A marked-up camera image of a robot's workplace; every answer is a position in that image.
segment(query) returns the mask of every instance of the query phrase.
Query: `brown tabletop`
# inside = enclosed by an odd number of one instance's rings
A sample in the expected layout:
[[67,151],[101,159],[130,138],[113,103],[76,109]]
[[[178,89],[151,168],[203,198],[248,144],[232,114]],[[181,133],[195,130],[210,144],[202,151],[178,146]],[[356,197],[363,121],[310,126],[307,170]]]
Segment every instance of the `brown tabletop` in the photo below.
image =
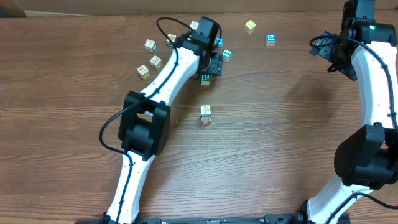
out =
[[[292,213],[334,173],[337,146],[359,128],[358,84],[308,53],[339,32],[341,11],[210,14],[233,52],[210,86],[191,79],[172,105],[170,137],[141,196],[143,217],[243,217]],[[158,74],[171,48],[158,16],[0,20],[0,223],[73,223],[110,206],[121,156],[101,147],[102,124]],[[200,15],[172,16],[186,23]],[[252,19],[256,31],[245,33]],[[396,11],[377,11],[398,27]],[[163,22],[168,34],[186,28]],[[266,34],[277,35],[265,47]],[[155,40],[156,53],[144,50]],[[143,80],[136,69],[146,65]],[[200,105],[212,121],[200,124]],[[120,146],[119,120],[106,142]],[[398,201],[395,185],[373,196]],[[353,223],[396,223],[398,213],[361,199]]]

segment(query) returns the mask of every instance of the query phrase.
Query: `wooden table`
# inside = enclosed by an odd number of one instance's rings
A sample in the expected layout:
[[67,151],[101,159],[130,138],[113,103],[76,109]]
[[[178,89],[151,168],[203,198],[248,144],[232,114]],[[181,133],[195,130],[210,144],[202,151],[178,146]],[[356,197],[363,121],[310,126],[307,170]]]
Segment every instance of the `wooden table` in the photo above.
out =
[[[172,105],[170,137],[141,197],[143,217],[242,217],[292,213],[334,173],[337,146],[359,126],[358,84],[308,53],[324,30],[340,31],[341,11],[210,14],[233,51],[223,74],[189,80]],[[158,74],[171,49],[158,16],[0,20],[0,223],[73,223],[98,218],[116,190],[121,156],[101,147],[102,124],[129,90]],[[172,16],[186,23],[199,15]],[[398,27],[396,11],[379,22]],[[251,35],[244,23],[257,23]],[[166,33],[186,28],[163,22]],[[277,35],[265,47],[267,33]],[[142,80],[136,68],[150,67]],[[212,124],[200,124],[211,105]],[[120,146],[119,120],[106,142]],[[397,186],[373,193],[391,204]],[[397,212],[361,199],[353,223],[396,223]]]

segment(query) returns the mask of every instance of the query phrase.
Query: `wooden surface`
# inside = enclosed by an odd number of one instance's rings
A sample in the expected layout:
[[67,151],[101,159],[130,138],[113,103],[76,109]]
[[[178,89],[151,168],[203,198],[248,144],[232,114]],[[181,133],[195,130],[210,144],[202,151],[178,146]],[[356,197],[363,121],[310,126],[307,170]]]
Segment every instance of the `wooden surface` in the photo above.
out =
[[[14,0],[25,11],[85,15],[138,15],[227,12],[341,11],[347,0]],[[376,0],[376,9],[392,10],[395,0]]]
[[[358,84],[312,57],[308,41],[338,32],[341,12],[210,14],[233,51],[210,86],[189,80],[172,106],[170,138],[141,197],[144,217],[242,217],[290,213],[334,173],[337,146],[359,126]],[[115,193],[121,156],[100,146],[102,124],[129,90],[158,74],[146,39],[171,49],[158,16],[0,20],[0,223],[98,218]],[[173,16],[186,23],[198,15]],[[378,11],[398,26],[396,11]],[[244,23],[257,23],[251,35]],[[162,24],[166,33],[185,28]],[[275,47],[264,46],[275,33]],[[142,80],[136,68],[150,68]],[[200,124],[200,105],[212,123]],[[119,146],[117,120],[106,141]],[[373,195],[395,204],[397,186]],[[396,223],[397,212],[361,199],[353,223]]]

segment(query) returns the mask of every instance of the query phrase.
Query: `cube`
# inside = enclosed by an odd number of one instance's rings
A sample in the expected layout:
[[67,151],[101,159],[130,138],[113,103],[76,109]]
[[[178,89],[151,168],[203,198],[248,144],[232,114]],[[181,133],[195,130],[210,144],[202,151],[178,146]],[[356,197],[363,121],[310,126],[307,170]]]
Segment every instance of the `cube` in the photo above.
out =
[[210,85],[210,75],[202,74],[200,78],[201,85]]
[[218,40],[220,40],[220,42],[218,43],[217,48],[221,49],[221,48],[223,48],[224,40],[223,40],[223,38],[216,37],[216,41],[214,44],[217,44]]
[[210,105],[200,106],[200,118],[202,124],[211,124]]
[[276,43],[276,35],[275,34],[267,34],[266,41],[267,41],[266,46],[270,46],[270,47],[274,46]]
[[256,24],[252,20],[249,20],[244,25],[244,31],[246,31],[248,34],[253,33],[255,29],[256,29]]
[[141,76],[141,78],[145,79],[150,75],[148,68],[145,65],[141,65],[139,68],[137,68],[138,74]]
[[150,62],[150,65],[152,65],[156,69],[159,69],[160,66],[162,66],[162,59],[160,59],[156,55],[149,62]]
[[223,52],[223,61],[224,61],[224,62],[229,62],[231,56],[232,56],[232,51],[227,50],[227,49],[224,49],[224,52]]
[[190,27],[191,27],[192,29],[196,30],[196,29],[198,28],[198,26],[199,26],[199,22],[195,22],[195,21],[192,21],[192,22],[191,22]]
[[[170,40],[172,40],[173,43],[175,42],[175,39],[177,38],[177,36],[174,34],[168,34],[167,36],[170,38]],[[166,45],[169,47],[173,47],[172,43],[170,43],[170,41],[168,39],[166,39]]]
[[155,52],[156,51],[156,42],[153,40],[149,40],[147,39],[147,41],[145,42],[145,50],[149,51],[149,52]]

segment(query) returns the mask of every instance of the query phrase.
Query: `small cube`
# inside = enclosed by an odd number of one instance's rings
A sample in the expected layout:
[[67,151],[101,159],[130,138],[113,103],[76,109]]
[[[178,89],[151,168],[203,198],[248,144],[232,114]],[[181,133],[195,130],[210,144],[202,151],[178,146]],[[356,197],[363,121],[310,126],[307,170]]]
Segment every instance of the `small cube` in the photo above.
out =
[[232,51],[225,49],[223,52],[223,61],[229,62],[231,56],[232,56]]
[[[175,39],[177,38],[177,36],[174,34],[168,34],[167,36],[170,38],[170,40],[172,40],[173,43],[175,42]],[[168,39],[166,39],[166,45],[169,47],[173,47],[172,43],[170,43],[170,41]]]
[[155,52],[156,51],[156,42],[153,40],[147,39],[145,42],[145,50],[149,52]]
[[210,75],[202,74],[200,78],[201,85],[210,85]]
[[149,74],[149,70],[145,65],[141,65],[139,68],[137,68],[138,74],[141,76],[141,78],[145,79],[146,77],[148,77]]
[[245,25],[244,25],[244,31],[246,31],[248,34],[251,34],[256,30],[256,24],[252,21],[249,20]]
[[162,66],[162,59],[160,59],[158,56],[154,56],[150,60],[150,65],[152,65],[154,68],[159,69],[160,66]]
[[224,40],[223,40],[223,38],[216,37],[215,44],[217,44],[217,42],[218,42],[218,46],[217,46],[217,48],[218,48],[218,49],[221,49],[221,48],[223,48],[223,44],[224,44]]
[[200,118],[202,124],[211,124],[210,105],[200,106]]
[[192,21],[192,22],[191,22],[190,27],[191,27],[192,29],[196,30],[196,29],[198,28],[198,26],[199,26],[199,22],[195,22],[195,21]]
[[267,34],[267,44],[266,46],[274,46],[276,43],[276,35],[275,34]]

